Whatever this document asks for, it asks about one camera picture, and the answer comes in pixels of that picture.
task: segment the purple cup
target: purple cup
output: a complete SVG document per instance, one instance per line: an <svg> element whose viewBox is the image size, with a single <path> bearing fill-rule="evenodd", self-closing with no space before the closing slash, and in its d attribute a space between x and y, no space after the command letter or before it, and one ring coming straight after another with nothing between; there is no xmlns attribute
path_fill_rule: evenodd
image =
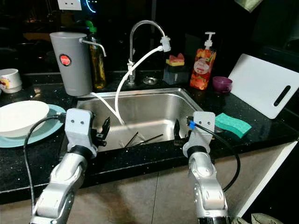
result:
<svg viewBox="0 0 299 224"><path fill-rule="evenodd" d="M229 78L222 76L215 76L213 78L213 87L216 92L226 93L232 90L233 81Z"/></svg>

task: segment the faucet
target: faucet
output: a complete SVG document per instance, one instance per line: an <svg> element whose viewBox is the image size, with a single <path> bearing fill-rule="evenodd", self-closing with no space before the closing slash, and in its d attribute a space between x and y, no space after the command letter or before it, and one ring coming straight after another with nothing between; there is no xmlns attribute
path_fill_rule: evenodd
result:
<svg viewBox="0 0 299 224"><path fill-rule="evenodd" d="M134 65L134 62L133 62L133 35L134 35L134 32L136 31L136 29L142 24L150 24L150 25L153 25L153 26L157 27L159 29L159 31L161 32L161 34L162 34L161 43L163 44L163 46L165 46L165 44L168 44L167 48L164 48L164 52L170 51L170 49L171 49L170 44L169 44L170 38L168 38L165 35L164 31L162 30L162 28L160 27L159 24L157 24L156 22L151 21L151 20L141 20L138 23L136 23L131 29L131 33L130 33L130 58L129 58L129 63L127 64L128 65L128 70ZM134 82L135 82L135 70L129 75L129 84L134 84Z"/></svg>

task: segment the kitchen counter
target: kitchen counter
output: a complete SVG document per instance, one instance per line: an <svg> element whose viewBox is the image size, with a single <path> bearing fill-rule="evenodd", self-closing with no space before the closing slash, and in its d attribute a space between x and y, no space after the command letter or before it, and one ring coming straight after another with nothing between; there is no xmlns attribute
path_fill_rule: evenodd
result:
<svg viewBox="0 0 299 224"><path fill-rule="evenodd" d="M121 75L122 73L110 74L109 84L103 91L115 91ZM151 73L151 75L158 77L159 73ZM0 106L31 99L55 104L65 110L75 107L76 99L65 93L60 75L32 75L26 79L27 82L22 91L0 96ZM155 86L137 84L132 87L124 86L123 89L167 87L170 86L159 82ZM295 129L283 121L283 115L280 114L280 118L277 119L268 119L233 94L218 94L213 90L199 91L187 86L185 89L204 111L211 111L216 115L224 112L252 126L252 129L242 139L227 131L220 133L238 153L284 144L296 140L299 136ZM51 136L28 147L36 196L39 196L45 188L49 182L51 170L58 164L63 138L64 129L60 128ZM218 140L213 140L210 146L213 159L231 155ZM181 146L174 144L173 140L99 152L98 156L90 161L83 187L178 167L186 165L187 162L187 158L182 154ZM0 148L0 170L0 204L30 198L22 147Z"/></svg>

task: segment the electrical outlet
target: electrical outlet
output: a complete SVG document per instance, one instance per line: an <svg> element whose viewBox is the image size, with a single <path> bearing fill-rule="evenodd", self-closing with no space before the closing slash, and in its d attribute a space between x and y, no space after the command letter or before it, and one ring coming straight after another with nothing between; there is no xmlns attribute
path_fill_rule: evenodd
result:
<svg viewBox="0 0 299 224"><path fill-rule="evenodd" d="M82 10L80 0L58 0L60 10Z"/></svg>

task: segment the stainless steel sink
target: stainless steel sink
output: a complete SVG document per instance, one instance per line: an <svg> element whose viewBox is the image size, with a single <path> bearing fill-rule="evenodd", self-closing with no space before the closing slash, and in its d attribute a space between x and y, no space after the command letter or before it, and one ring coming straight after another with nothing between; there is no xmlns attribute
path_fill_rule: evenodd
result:
<svg viewBox="0 0 299 224"><path fill-rule="evenodd" d="M99 93L113 108L115 92ZM127 126L122 126L118 119L98 99L78 101L77 108L90 110L96 114L93 128L100 131L104 120L111 119L110 132L106 138L106 147L101 151L124 147L136 132L138 135L129 146L138 144L157 135L163 136L148 143L173 140L173 128L176 119L180 123L180 136L188 134L186 116L202 109L183 89L158 89L142 91L123 91L119 98L119 109Z"/></svg>

